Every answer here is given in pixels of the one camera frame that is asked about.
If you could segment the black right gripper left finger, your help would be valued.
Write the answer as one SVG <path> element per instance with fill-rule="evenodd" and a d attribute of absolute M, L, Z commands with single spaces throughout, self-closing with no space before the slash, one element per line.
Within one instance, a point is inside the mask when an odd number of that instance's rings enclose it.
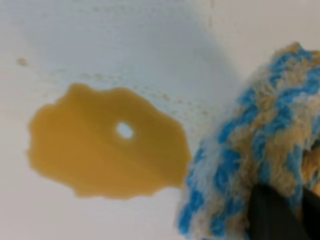
<path fill-rule="evenodd" d="M 247 216 L 251 240 L 310 239 L 284 198 L 265 185 L 253 188 Z"/>

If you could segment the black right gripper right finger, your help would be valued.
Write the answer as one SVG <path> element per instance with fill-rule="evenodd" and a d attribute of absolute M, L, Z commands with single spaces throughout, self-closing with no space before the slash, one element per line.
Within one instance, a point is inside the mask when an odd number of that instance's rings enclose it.
<path fill-rule="evenodd" d="M 311 190 L 303 189 L 302 240 L 320 240 L 320 197 Z"/>

